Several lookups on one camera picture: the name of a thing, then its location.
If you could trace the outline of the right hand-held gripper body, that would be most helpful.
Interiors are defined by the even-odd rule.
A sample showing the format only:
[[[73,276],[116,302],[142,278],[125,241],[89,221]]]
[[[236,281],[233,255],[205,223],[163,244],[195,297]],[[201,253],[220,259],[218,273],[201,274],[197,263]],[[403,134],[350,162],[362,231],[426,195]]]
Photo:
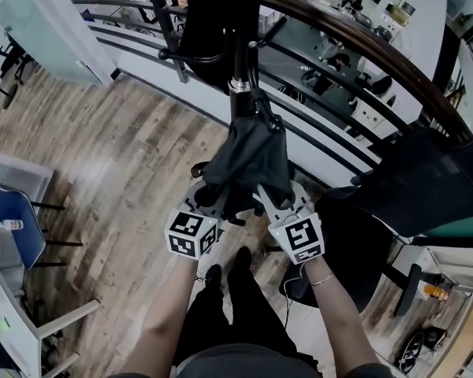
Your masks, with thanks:
[[[322,223],[312,206],[301,206],[272,222],[268,229],[277,245],[295,265],[325,253]]]

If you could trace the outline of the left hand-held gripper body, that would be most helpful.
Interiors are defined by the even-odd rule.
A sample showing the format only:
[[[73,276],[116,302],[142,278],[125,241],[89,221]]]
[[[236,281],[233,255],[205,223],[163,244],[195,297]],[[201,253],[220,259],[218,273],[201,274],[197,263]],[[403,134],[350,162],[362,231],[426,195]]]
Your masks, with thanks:
[[[200,259],[218,241],[218,219],[173,209],[164,229],[171,254]]]

